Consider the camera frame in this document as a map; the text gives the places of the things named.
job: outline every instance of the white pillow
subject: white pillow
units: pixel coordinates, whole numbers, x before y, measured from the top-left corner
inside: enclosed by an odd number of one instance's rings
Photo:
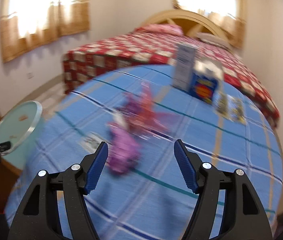
[[[202,40],[203,42],[231,49],[231,45],[228,43],[228,41],[225,41],[222,38],[212,35],[210,33],[196,33],[196,37]]]

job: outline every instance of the pink pillow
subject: pink pillow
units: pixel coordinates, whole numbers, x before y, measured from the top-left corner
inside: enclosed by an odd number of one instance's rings
[[[146,26],[136,28],[135,31],[149,33],[168,33],[176,36],[184,36],[182,28],[178,25],[172,24],[148,24]]]

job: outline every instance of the blue plaid bedsheet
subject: blue plaid bedsheet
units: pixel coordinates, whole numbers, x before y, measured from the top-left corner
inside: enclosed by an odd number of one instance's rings
[[[243,169],[273,223],[283,170],[275,135],[264,116],[247,97],[224,83],[225,93],[244,101],[246,125],[224,119],[211,106],[172,88],[172,72],[169,65],[125,68],[98,76],[66,97],[56,115],[46,122],[10,194],[5,209],[9,224],[39,170],[54,173],[79,163],[89,154],[80,144],[89,133],[110,141],[106,124],[112,121],[112,109],[124,103],[125,91],[139,94],[143,80],[150,81],[155,110],[173,112],[176,120],[169,134],[150,136],[142,142],[136,170],[114,177],[105,167],[97,188],[85,197],[100,239],[181,238],[197,195],[187,188],[174,157],[173,143],[179,138],[189,151],[220,170]],[[211,237],[219,232],[224,197],[221,191]],[[58,199],[63,234],[72,238],[62,192],[58,192]]]

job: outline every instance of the blue box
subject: blue box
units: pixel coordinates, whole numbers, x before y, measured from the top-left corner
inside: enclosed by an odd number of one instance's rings
[[[204,75],[193,73],[189,94],[211,105],[218,84],[219,80],[217,78],[208,78]]]

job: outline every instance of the white box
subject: white box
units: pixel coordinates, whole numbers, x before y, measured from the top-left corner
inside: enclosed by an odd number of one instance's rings
[[[187,43],[178,45],[175,73],[172,82],[174,87],[189,91],[197,49],[196,46]]]

